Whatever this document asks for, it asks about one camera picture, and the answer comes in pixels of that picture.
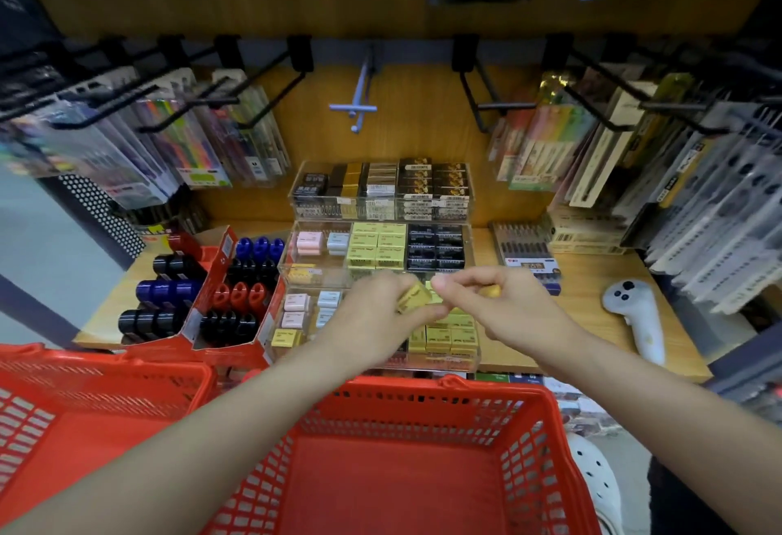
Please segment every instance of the plastic basket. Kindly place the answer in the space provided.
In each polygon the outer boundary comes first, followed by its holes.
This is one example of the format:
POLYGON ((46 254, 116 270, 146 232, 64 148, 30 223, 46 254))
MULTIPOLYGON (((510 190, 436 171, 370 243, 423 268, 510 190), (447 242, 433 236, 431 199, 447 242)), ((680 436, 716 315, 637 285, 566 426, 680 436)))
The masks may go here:
POLYGON ((205 364, 0 346, 0 525, 202 405, 205 364))
POLYGON ((536 385, 359 377, 308 412, 209 535, 599 535, 557 403, 536 385))

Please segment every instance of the wooden shelf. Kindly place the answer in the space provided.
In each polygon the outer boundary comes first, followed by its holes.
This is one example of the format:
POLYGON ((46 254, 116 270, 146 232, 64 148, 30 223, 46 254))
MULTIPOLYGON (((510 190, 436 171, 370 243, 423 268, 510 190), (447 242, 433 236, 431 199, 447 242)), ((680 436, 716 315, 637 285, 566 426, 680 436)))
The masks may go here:
MULTIPOLYGON (((239 236, 280 232, 290 228, 287 222, 215 221, 215 226, 230 224, 239 236)), ((491 231, 488 228, 472 230, 475 263, 497 263, 491 231)), ((128 269, 119 284, 111 291, 97 312, 76 336, 74 342, 83 347, 116 349, 120 333, 116 320, 122 311, 136 308, 135 287, 140 281, 151 278, 152 260, 155 255, 168 252, 162 243, 150 244, 128 269)), ((603 310, 600 299, 605 289, 625 278, 639 278, 650 283, 657 297, 662 329, 666 336, 666 367, 694 382, 703 382, 711 373, 698 353, 679 319, 657 288, 643 262, 636 254, 610 255, 559 255, 562 269, 562 294, 558 304, 581 326, 615 343, 622 349, 635 351, 633 334, 624 319, 603 310)), ((532 358, 515 352, 499 342, 489 340, 483 328, 479 328, 484 372, 541 372, 532 358)))

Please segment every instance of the white game controller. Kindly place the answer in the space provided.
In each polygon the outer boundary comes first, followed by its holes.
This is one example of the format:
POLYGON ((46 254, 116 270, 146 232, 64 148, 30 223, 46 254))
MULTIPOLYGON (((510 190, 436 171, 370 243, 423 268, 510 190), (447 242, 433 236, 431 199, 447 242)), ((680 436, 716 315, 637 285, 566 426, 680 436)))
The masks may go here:
POLYGON ((666 343, 655 293, 649 284, 640 280, 623 280, 613 284, 603 294, 603 308, 624 315, 625 322, 633 328, 641 358, 665 366, 666 343))

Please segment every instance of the dark pants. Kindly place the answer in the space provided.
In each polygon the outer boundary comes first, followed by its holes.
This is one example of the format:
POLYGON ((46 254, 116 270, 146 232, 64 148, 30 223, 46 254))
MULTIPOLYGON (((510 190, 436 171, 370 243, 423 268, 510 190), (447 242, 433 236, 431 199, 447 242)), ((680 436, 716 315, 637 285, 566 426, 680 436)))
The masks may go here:
POLYGON ((713 510, 656 457, 649 464, 651 535, 735 535, 713 510))

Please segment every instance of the hand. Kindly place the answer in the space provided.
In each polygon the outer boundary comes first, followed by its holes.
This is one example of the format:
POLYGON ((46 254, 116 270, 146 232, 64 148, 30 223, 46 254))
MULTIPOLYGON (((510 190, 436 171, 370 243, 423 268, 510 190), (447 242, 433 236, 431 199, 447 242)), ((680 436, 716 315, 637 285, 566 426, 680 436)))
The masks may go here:
POLYGON ((396 302, 416 282, 413 274, 383 271, 353 285, 316 342, 336 346, 356 375, 388 360, 414 329, 448 314, 444 304, 429 304, 405 314, 396 302))
POLYGON ((437 274, 432 287, 444 303, 471 314, 492 340, 532 356, 539 364, 557 366, 559 357, 572 356, 574 344, 586 334, 529 270, 468 267, 454 274, 437 274), (502 288, 499 297, 477 293, 481 286, 492 284, 502 288))

